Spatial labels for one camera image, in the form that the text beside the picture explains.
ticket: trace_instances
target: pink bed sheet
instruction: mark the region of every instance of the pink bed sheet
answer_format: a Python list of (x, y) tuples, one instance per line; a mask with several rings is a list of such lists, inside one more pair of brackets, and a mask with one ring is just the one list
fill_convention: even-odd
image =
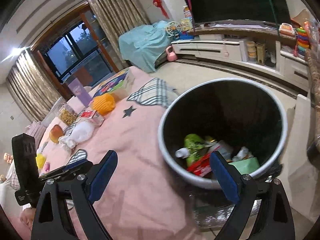
[[(132, 92), (152, 79), (136, 67), (131, 70), (135, 76)], [(70, 105), (78, 112), (83, 107), (77, 99)], [(123, 110), (130, 106), (137, 110), (123, 118)], [(116, 171), (102, 198), (93, 205), (114, 239), (202, 239), (192, 217), (186, 214), (184, 200), (169, 183), (167, 167), (158, 147), (157, 129), (164, 111), (161, 106), (141, 106), (121, 100), (93, 137), (74, 151), (86, 150), (87, 159), (94, 164), (110, 149), (118, 154)], [(56, 123), (60, 122), (55, 119), (45, 136)], [(70, 155), (51, 141), (43, 154), (51, 170), (67, 164), (70, 159)], [(75, 209), (70, 214), (78, 237), (86, 239)]]

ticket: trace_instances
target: blue gripper pad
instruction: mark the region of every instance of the blue gripper pad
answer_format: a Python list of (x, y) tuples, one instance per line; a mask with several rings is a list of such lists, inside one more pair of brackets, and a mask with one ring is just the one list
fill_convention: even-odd
[(74, 163), (71, 163), (71, 164), (69, 164), (69, 165), (64, 166), (63, 169), (62, 169), (62, 171), (70, 170), (70, 169), (72, 169), (72, 168), (74, 168), (74, 167), (76, 167), (76, 166), (78, 166), (78, 165), (80, 165), (80, 164), (82, 164), (82, 163), (87, 162), (87, 161), (88, 161), (87, 159), (81, 159), (81, 160), (79, 160), (79, 161), (77, 161), (77, 162), (74, 162)]
[(225, 167), (225, 165), (229, 164), (226, 162), (225, 159), (223, 159), (223, 161), (215, 154), (215, 152), (211, 153), (210, 167), (212, 169), (212, 172), (215, 174), (223, 193), (226, 195), (226, 198), (236, 205), (240, 200), (238, 186), (232, 178), (232, 176), (230, 175), (228, 169)]
[(94, 177), (94, 179), (92, 180), (92, 182), (90, 183), (90, 187), (89, 187), (89, 196), (88, 196), (88, 200), (91, 204), (93, 204), (95, 201), (98, 201), (105, 188), (107, 187), (111, 176), (113, 174), (113, 172), (115, 171), (117, 164), (118, 164), (118, 155), (115, 151), (109, 151), (106, 154), (106, 161), (103, 159), (100, 164), (101, 164), (101, 168), (98, 171), (97, 175)]

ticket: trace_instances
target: apple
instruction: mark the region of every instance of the apple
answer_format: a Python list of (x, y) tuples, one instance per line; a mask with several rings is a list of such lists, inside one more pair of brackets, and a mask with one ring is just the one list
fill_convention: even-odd
[(59, 125), (56, 124), (49, 133), (50, 140), (52, 140), (54, 143), (59, 143), (58, 139), (61, 136), (64, 136), (63, 130)]

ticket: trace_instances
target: tv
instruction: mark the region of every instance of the tv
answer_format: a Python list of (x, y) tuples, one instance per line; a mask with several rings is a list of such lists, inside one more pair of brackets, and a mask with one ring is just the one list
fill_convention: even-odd
[(286, 0), (191, 0), (196, 24), (221, 20), (253, 20), (267, 23), (291, 23)]

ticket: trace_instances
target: glass jar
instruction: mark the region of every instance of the glass jar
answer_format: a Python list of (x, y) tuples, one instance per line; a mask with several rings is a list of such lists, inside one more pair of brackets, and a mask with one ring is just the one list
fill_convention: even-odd
[(67, 126), (72, 125), (76, 121), (77, 116), (78, 114), (67, 103), (63, 104), (57, 115)]

